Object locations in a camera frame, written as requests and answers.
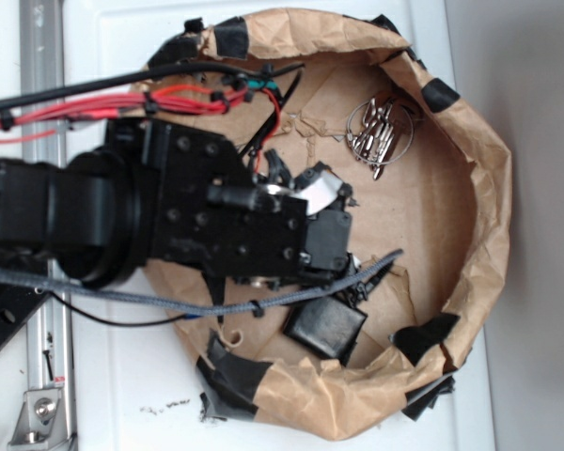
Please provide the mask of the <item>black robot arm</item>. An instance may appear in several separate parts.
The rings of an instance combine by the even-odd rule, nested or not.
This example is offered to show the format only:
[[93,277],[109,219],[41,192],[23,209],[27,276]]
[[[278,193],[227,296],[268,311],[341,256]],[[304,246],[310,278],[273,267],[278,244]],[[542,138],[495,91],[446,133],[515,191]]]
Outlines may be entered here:
[[349,252],[352,187],[319,163],[298,177],[269,152],[258,176],[225,136],[159,119],[111,120],[67,166],[0,159],[0,254],[56,260],[88,288],[151,260],[200,272],[221,305],[227,280],[365,294],[385,259]]

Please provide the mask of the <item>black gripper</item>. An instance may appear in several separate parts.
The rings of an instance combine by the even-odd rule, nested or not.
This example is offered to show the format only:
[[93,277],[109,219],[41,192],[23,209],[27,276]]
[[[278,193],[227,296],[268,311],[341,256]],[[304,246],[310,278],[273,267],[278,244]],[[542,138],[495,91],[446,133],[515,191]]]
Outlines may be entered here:
[[349,262],[353,187],[317,162],[294,177],[274,149],[257,175],[225,136],[158,119],[108,123],[130,181],[131,263],[159,259],[240,282],[326,285]]

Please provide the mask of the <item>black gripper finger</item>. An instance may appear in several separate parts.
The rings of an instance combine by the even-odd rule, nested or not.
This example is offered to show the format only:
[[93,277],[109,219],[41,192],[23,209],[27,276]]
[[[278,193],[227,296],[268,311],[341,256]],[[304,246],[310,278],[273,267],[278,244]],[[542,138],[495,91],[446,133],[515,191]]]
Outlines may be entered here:
[[[361,268],[361,261],[353,254],[349,254],[349,262],[342,274],[344,277],[355,275]],[[359,280],[356,283],[337,291],[333,297],[351,308],[356,308],[361,302],[366,301],[372,292],[389,272],[389,265],[381,267],[367,281]]]

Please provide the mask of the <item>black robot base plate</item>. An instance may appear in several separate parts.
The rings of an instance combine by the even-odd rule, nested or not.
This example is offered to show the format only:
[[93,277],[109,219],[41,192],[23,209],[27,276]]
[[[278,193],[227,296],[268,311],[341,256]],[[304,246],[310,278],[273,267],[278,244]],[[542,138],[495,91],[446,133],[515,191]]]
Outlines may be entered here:
[[[0,158],[0,269],[46,274],[49,168]],[[34,288],[0,284],[0,350],[45,302]]]

